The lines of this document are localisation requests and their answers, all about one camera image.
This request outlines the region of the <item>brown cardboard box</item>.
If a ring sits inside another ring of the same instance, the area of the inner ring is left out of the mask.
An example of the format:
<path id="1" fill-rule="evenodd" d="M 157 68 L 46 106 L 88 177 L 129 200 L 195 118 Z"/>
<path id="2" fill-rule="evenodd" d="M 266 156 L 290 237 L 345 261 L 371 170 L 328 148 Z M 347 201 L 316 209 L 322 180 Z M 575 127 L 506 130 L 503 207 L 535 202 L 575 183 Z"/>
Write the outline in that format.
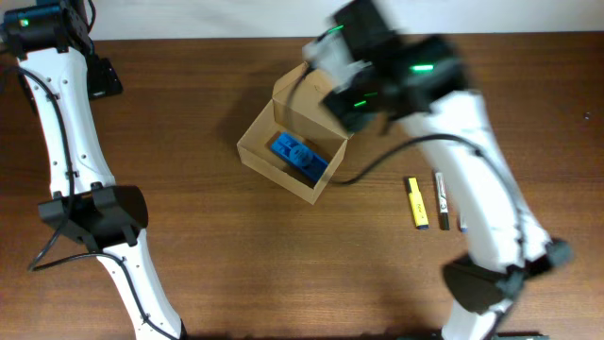
<path id="1" fill-rule="evenodd" d="M 272 98 L 237 148 L 242 164 L 313 204 L 342 163 L 352 134 L 321 104 L 332 90 L 325 73 L 314 71 L 301 84 L 296 83 L 307 67 L 302 63 L 276 81 Z M 270 149 L 283 132 L 327 161 L 327 170 L 317 181 L 304 177 Z"/>

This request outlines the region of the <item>blue whiteboard eraser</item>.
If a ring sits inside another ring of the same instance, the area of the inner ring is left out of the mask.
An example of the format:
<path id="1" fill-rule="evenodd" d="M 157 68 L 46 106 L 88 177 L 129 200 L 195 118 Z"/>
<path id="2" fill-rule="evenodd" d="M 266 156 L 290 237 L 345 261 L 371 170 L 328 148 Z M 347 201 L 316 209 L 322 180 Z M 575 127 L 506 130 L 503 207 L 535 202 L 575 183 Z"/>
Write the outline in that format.
<path id="1" fill-rule="evenodd" d="M 316 183 L 327 170 L 328 162 L 287 132 L 272 142 L 271 151 L 306 179 Z"/>

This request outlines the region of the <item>black whiteboard marker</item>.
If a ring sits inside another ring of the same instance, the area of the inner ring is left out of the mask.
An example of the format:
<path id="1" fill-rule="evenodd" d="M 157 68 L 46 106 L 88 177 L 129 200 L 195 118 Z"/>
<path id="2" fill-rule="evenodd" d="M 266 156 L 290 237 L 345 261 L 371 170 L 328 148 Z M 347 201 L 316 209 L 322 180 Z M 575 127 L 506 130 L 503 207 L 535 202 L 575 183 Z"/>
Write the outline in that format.
<path id="1" fill-rule="evenodd" d="M 445 192 L 444 177 L 441 172 L 435 171 L 433 173 L 435 179 L 436 193 L 438 197 L 439 207 L 439 218 L 442 230 L 450 230 L 449 216 L 448 216 L 448 204 Z"/>

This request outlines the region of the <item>yellow highlighter pen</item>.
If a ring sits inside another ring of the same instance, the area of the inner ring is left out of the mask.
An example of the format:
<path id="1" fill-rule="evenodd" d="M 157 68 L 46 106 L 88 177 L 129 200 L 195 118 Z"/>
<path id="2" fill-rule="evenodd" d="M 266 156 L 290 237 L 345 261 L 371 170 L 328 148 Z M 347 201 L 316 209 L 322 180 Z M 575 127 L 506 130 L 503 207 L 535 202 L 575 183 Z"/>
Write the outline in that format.
<path id="1" fill-rule="evenodd" d="M 405 184 L 415 227 L 418 230 L 427 230 L 429 228 L 428 215 L 417 178 L 407 177 L 405 178 Z"/>

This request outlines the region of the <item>blue whiteboard marker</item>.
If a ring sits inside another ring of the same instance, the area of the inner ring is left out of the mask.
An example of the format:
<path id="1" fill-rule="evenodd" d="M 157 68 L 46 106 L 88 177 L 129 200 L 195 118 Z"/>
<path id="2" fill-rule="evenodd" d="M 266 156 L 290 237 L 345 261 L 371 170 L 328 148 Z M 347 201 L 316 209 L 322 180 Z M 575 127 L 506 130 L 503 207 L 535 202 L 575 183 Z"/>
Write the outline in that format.
<path id="1" fill-rule="evenodd" d="M 462 233 L 466 233 L 468 231 L 465 217 L 462 214 L 459 216 L 459 228 Z"/>

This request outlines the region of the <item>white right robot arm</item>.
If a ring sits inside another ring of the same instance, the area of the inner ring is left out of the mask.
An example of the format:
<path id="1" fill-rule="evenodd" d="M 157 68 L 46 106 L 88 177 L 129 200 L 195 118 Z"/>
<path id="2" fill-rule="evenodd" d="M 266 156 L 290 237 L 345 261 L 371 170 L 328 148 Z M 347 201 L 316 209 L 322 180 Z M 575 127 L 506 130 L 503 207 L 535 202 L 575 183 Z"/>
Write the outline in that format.
<path id="1" fill-rule="evenodd" d="M 352 1 L 332 20 L 309 54 L 334 84 L 324 106 L 353 133 L 380 112 L 401 125 L 444 176 L 467 228 L 467 252 L 443 269 L 453 305 L 439 337 L 495 338 L 525 283 L 569 263 L 572 248 L 531 212 L 450 42 L 404 42 L 371 1 Z"/>

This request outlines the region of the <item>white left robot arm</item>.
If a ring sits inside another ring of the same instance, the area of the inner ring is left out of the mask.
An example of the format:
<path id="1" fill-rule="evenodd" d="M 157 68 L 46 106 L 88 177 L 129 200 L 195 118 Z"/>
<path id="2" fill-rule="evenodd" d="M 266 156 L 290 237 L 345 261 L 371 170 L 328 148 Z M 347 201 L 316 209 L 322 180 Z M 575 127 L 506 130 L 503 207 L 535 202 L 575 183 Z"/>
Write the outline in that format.
<path id="1" fill-rule="evenodd" d="M 161 286 L 147 243 L 142 191 L 120 185 L 100 146 L 91 101 L 120 94 L 122 83 L 90 37 L 93 2 L 38 1 L 8 10 L 1 37 L 37 113 L 50 167 L 50 200 L 38 207 L 53 229 L 28 269 L 96 259 L 114 282 L 138 339 L 187 338 Z"/>

